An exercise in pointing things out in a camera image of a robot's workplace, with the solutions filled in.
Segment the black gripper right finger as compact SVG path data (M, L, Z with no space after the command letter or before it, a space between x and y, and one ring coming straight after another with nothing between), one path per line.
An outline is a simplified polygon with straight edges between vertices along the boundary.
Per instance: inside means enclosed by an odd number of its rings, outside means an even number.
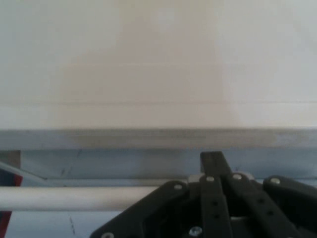
M315 238L317 189L272 176L261 185L241 174L222 176L222 237Z

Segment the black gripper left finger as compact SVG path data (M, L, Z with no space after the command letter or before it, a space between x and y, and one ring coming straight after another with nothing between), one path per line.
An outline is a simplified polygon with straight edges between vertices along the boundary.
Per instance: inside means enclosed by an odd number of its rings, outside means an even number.
M96 229L92 238L231 238L221 179L231 169L222 152L200 154L198 182L167 182Z

